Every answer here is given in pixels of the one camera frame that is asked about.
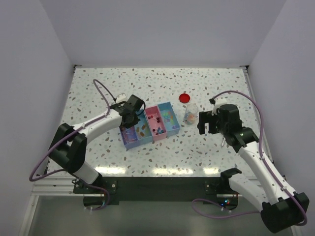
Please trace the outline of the pink candy bin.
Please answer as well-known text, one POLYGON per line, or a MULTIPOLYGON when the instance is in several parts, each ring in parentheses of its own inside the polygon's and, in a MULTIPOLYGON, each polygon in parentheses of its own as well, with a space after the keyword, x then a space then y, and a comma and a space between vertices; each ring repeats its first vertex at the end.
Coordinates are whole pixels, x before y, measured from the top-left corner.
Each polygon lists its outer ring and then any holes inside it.
POLYGON ((159 107, 148 107, 145 109, 144 114, 147 119, 150 132, 153 136, 153 141, 157 142, 165 139, 167 131, 159 107))

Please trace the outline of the purple candy bin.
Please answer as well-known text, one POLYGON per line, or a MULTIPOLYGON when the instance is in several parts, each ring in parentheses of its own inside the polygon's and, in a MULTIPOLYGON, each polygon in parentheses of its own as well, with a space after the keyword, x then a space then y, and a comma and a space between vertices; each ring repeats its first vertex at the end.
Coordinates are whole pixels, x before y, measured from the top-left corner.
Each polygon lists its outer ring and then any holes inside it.
POLYGON ((131 128, 120 126, 120 131, 126 149, 131 149, 139 146, 139 139, 134 126, 131 128))

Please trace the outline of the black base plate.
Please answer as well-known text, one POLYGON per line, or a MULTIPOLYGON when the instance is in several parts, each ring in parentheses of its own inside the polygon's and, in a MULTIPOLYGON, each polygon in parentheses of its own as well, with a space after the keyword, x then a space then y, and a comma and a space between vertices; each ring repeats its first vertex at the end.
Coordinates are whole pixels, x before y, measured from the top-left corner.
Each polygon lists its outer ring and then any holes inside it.
POLYGON ((103 177, 97 186, 86 186, 74 179, 73 192, 83 195, 86 207, 120 202, 192 202, 205 199, 207 204, 234 210, 239 195, 225 187, 220 177, 103 177))

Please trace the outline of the blue end candy bin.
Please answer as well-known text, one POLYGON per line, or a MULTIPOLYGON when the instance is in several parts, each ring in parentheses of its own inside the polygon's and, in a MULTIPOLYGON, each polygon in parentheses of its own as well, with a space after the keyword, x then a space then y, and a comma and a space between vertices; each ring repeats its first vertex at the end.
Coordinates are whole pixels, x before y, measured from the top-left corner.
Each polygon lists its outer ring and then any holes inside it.
POLYGON ((180 131, 180 124, 170 102, 158 104, 160 114, 166 128, 167 137, 177 135, 180 131))

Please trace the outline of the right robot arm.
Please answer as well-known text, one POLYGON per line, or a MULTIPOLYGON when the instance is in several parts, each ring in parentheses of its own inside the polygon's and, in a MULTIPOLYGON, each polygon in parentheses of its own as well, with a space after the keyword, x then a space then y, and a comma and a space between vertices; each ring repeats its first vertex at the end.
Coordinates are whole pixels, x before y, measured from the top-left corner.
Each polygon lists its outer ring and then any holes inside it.
POLYGON ((264 151, 259 138, 249 127, 244 127, 236 105, 223 104, 213 110, 200 112, 198 130, 210 134, 221 133, 227 144, 248 164, 260 185, 248 180, 237 168, 221 173, 219 187, 224 193, 235 191, 246 198, 259 212, 264 225, 277 233, 293 225, 307 222, 309 198, 298 193, 279 173, 264 151))

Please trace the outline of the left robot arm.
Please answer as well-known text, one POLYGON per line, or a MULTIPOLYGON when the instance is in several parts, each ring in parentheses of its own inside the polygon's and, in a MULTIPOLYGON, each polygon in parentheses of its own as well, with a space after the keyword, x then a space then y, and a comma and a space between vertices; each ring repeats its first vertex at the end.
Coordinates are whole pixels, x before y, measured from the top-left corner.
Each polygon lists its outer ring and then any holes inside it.
POLYGON ((139 121, 145 102, 135 95, 128 99, 120 94, 117 103, 106 112, 76 125, 60 125, 51 143, 48 157, 56 162, 63 171, 82 180, 91 193, 98 192, 103 186, 102 175, 86 160, 87 145, 102 134, 118 128, 131 128, 139 121))

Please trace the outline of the clear plastic jar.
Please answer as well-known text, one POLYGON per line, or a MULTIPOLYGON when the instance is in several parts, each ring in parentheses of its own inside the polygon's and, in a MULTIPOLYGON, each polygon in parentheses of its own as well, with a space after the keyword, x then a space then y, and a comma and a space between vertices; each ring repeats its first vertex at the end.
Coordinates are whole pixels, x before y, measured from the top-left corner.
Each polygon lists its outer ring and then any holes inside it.
POLYGON ((196 122, 198 115, 198 107, 196 104, 188 104, 184 114, 184 122, 192 125, 196 122))

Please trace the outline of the red jar lid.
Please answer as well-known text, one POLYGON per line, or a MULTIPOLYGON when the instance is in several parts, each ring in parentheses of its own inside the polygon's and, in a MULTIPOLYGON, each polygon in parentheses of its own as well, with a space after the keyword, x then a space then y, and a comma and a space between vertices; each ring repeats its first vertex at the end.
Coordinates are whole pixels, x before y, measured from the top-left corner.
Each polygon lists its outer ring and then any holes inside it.
POLYGON ((181 103, 186 104, 186 103, 188 103, 190 101, 190 96, 187 93, 182 93, 179 96, 179 100, 180 100, 181 103))

